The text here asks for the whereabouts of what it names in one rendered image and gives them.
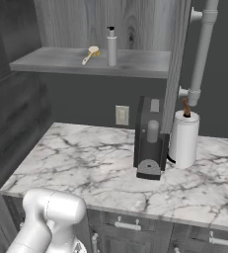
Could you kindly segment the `white soap dispenser black pump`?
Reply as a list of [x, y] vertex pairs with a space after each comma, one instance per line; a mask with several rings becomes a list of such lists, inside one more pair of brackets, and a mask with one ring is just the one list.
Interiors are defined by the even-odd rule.
[[108, 27], [108, 65], [109, 66], [116, 66], [117, 61], [117, 46], [116, 40], [117, 36], [115, 35], [114, 26]]

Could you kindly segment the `wooden dish brush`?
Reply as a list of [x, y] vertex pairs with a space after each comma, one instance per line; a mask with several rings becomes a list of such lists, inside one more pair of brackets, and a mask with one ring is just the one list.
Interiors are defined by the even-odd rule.
[[82, 64], [85, 65], [93, 55], [99, 55], [99, 54], [100, 54], [100, 49], [97, 46], [95, 45], [90, 46], [88, 49], [88, 55], [82, 60]]

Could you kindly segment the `grey wooden cabinet door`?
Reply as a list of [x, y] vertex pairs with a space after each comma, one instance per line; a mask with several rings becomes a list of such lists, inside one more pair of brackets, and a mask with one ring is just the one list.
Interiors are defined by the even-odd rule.
[[190, 23], [191, 0], [177, 0], [161, 133], [170, 133], [175, 116], [181, 68]]

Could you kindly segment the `dark grey tall cabinet panel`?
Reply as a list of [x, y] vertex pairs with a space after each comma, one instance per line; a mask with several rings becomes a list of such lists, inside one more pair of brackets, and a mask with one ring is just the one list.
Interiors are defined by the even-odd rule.
[[52, 124], [39, 75], [13, 72], [0, 80], [0, 188]]

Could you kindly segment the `dark grey cabinet door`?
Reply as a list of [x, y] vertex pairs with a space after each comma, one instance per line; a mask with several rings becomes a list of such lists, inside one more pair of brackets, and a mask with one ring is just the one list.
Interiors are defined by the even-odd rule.
[[34, 0], [0, 0], [0, 80], [9, 63], [41, 47]]

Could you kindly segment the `dark grey coffee machine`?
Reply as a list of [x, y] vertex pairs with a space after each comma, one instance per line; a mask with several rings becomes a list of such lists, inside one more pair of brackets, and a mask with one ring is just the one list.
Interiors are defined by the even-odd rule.
[[136, 123], [133, 166], [136, 177], [160, 180], [165, 170], [169, 135], [161, 133], [163, 100], [141, 96]]

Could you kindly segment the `white paper towel roll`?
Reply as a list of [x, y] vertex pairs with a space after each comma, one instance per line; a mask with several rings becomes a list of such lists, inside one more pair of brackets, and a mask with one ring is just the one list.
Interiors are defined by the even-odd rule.
[[186, 169], [194, 164], [198, 130], [199, 115], [197, 113], [191, 112], [189, 118], [184, 116], [184, 111], [175, 113], [168, 155], [177, 168]]

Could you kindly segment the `brown paper towel holder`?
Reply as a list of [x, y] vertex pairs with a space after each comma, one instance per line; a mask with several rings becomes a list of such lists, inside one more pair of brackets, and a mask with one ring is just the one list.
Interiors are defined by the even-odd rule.
[[188, 98], [183, 98], [184, 117], [190, 118], [190, 106], [188, 105]]

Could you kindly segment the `dark grey drawer front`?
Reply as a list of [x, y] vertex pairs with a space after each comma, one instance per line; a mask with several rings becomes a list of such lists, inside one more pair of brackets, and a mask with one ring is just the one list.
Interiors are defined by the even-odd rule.
[[105, 224], [114, 226], [114, 222], [117, 221], [117, 217], [121, 216], [121, 221], [126, 223], [135, 224], [135, 220], [139, 219], [141, 225], [140, 231], [156, 232], [157, 234], [170, 233], [173, 229], [173, 224], [160, 219], [148, 218], [145, 216], [139, 216], [137, 214], [123, 214], [117, 212], [105, 211], [103, 214], [103, 221]]
[[228, 246], [211, 244], [209, 242], [210, 233], [213, 233], [215, 239], [228, 240], [228, 231], [193, 226], [189, 238], [205, 243], [205, 249], [201, 253], [228, 253]]

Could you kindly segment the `dark grey cupboard door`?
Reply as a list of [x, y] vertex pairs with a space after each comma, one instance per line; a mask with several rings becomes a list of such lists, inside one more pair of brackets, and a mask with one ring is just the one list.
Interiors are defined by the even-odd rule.
[[106, 233], [104, 253], [168, 253], [170, 240], [155, 233], [119, 231]]

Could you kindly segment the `white wall socket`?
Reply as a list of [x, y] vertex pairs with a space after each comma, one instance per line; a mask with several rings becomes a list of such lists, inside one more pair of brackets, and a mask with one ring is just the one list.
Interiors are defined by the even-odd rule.
[[115, 107], [115, 123], [119, 126], [129, 125], [129, 107], [128, 106]]

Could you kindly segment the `grey wooden wall cabinet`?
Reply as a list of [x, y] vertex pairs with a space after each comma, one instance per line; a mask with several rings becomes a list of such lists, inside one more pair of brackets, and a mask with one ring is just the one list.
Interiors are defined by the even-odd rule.
[[[167, 78], [177, 0], [35, 0], [41, 47], [17, 71]], [[108, 27], [117, 36], [108, 65]], [[100, 49], [83, 65], [90, 46]]]

